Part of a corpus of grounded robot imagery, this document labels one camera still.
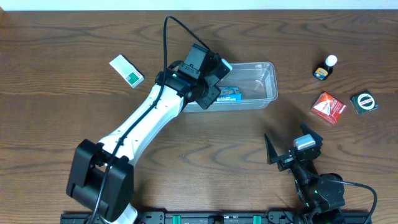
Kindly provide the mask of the white green medicine box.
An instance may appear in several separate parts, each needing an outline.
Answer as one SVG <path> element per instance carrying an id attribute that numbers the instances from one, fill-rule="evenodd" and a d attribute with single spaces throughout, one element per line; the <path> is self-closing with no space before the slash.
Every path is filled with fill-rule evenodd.
<path id="1" fill-rule="evenodd" d="M 124 55 L 118 55 L 110 61 L 109 64 L 120 74 L 131 88 L 137 87 L 145 80 L 145 76 Z"/>

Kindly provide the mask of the blue medicine box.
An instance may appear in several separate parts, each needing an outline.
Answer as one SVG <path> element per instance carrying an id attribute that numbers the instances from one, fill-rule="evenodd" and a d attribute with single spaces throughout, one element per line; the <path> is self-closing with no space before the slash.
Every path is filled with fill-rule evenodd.
<path id="1" fill-rule="evenodd" d="M 240 92 L 239 88 L 236 86 L 221 86 L 220 87 L 221 93 L 217 97 L 217 101 L 224 102 L 224 101 L 241 101 L 242 100 L 242 93 Z"/>

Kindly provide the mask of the dark green square packet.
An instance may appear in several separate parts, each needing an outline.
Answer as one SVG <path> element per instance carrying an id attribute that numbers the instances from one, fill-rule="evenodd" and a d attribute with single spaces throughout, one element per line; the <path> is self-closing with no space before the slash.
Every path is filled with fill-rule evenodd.
<path id="1" fill-rule="evenodd" d="M 350 98 L 350 102 L 354 106 L 357 114 L 365 114 L 379 108 L 376 100 L 369 90 Z"/>

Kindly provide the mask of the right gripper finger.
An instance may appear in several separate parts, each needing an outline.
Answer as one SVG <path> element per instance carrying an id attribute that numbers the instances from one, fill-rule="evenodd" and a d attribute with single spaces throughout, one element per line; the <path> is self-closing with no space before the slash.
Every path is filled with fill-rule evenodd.
<path id="1" fill-rule="evenodd" d="M 312 129 L 310 129 L 303 121 L 300 122 L 300 129 L 302 130 L 304 135 L 311 135 L 311 137 L 314 139 L 315 141 L 315 145 L 316 146 L 322 146 L 323 145 L 323 138 L 317 134 L 315 131 L 313 131 Z"/>
<path id="2" fill-rule="evenodd" d="M 264 135 L 264 139 L 265 139 L 265 143 L 266 143 L 267 163 L 274 164 L 277 162 L 278 155 L 271 143 L 271 140 L 268 138 L 267 134 Z"/>

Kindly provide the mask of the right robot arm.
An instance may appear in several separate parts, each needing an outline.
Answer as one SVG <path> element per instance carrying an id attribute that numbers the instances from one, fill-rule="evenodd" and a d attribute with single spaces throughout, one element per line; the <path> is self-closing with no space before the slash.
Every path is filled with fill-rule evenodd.
<path id="1" fill-rule="evenodd" d="M 303 136 L 294 140 L 293 148 L 284 155 L 278 155 L 268 136 L 264 136 L 267 163 L 277 164 L 279 171 L 289 170 L 295 179 L 297 195 L 305 208 L 293 215 L 293 223 L 313 223 L 319 216 L 320 223 L 331 223 L 326 213 L 340 213 L 345 205 L 342 178 L 337 174 L 320 175 L 313 161 L 321 155 L 323 138 L 311 130 L 305 123 L 300 123 Z"/>

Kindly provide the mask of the red Panadol ActiFast box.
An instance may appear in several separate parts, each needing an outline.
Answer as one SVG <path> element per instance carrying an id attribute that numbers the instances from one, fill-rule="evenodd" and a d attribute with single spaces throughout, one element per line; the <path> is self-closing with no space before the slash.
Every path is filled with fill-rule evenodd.
<path id="1" fill-rule="evenodd" d="M 327 92 L 323 92 L 311 108 L 311 112 L 319 115 L 332 125 L 341 118 L 346 105 Z"/>

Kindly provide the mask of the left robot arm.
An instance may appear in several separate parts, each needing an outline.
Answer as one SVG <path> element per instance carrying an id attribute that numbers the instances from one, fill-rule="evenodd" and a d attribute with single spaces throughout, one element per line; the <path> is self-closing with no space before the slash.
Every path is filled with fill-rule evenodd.
<path id="1" fill-rule="evenodd" d="M 137 210 L 133 198 L 134 168 L 156 135 L 177 117 L 184 107 L 196 102 L 204 110 L 219 97 L 218 83 L 232 66 L 211 51 L 190 52 L 185 60 L 165 64 L 148 97 L 113 132 L 76 147 L 66 193 L 105 223 L 134 223 Z"/>

